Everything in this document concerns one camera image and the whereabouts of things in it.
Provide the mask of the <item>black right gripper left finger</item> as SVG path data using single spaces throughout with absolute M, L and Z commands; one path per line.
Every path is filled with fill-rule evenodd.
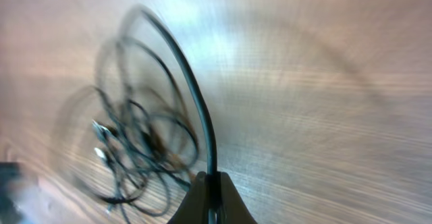
M 201 171 L 167 224 L 208 224 L 209 203 L 207 174 Z

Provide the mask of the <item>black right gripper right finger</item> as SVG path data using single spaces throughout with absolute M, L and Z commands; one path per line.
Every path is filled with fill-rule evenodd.
M 219 186 L 217 224 L 257 224 L 226 172 L 219 172 Z

